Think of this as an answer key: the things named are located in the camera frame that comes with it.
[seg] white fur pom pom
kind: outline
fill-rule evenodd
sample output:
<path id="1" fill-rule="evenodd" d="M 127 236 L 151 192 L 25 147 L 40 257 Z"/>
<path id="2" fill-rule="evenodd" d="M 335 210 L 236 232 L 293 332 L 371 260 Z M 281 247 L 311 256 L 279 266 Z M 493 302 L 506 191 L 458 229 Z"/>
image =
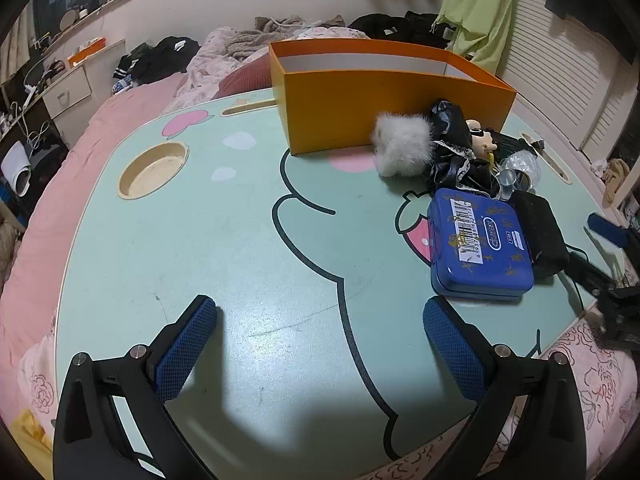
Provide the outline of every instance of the white fur pom pom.
<path id="1" fill-rule="evenodd" d="M 380 114 L 371 137 L 380 176 L 415 176 L 431 161 L 431 123 L 422 116 Z"/>

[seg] white cabinet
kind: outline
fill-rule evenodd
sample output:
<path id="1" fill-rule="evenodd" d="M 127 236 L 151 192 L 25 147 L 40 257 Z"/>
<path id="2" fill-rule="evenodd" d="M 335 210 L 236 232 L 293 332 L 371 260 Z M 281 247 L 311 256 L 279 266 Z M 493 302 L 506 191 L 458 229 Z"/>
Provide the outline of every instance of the white cabinet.
<path id="1" fill-rule="evenodd" d="M 126 53 L 124 40 L 110 44 L 68 70 L 43 92 L 49 115 L 69 149 L 76 145 L 89 119 L 111 96 L 113 71 Z"/>

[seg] red pillow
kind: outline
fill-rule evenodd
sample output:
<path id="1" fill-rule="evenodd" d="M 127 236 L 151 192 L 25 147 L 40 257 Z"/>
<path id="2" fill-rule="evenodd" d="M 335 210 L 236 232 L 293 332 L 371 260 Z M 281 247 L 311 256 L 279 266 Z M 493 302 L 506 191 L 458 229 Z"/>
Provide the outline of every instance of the red pillow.
<path id="1" fill-rule="evenodd" d="M 220 81 L 218 93 L 213 98 L 229 97 L 230 95 L 242 94 L 251 90 L 271 88 L 271 86 L 269 54 L 265 54 Z"/>

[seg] black pouch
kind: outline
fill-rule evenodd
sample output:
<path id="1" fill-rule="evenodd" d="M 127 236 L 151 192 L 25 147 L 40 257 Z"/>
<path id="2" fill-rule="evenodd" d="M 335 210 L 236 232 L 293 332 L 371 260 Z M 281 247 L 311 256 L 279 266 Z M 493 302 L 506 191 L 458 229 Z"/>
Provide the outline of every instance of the black pouch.
<path id="1" fill-rule="evenodd" d="M 538 156 L 536 150 L 529 146 L 524 139 L 515 139 L 514 137 L 494 132 L 491 128 L 487 131 L 491 133 L 491 138 L 498 149 L 494 151 L 494 159 L 500 164 L 505 158 L 513 153 L 527 150 L 531 155 Z"/>
<path id="2" fill-rule="evenodd" d="M 569 251 L 549 202 L 541 196 L 515 190 L 509 205 L 516 211 L 529 246 L 535 278 L 548 278 L 563 270 L 569 263 Z"/>

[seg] green curtain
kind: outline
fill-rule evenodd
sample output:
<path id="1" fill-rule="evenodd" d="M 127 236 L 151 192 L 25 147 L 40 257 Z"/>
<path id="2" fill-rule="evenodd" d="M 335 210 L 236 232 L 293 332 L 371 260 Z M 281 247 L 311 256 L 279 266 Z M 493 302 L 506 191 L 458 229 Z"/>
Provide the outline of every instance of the green curtain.
<path id="1" fill-rule="evenodd" d="M 456 26 L 448 50 L 492 74 L 510 33 L 513 0 L 444 0 L 437 23 Z"/>

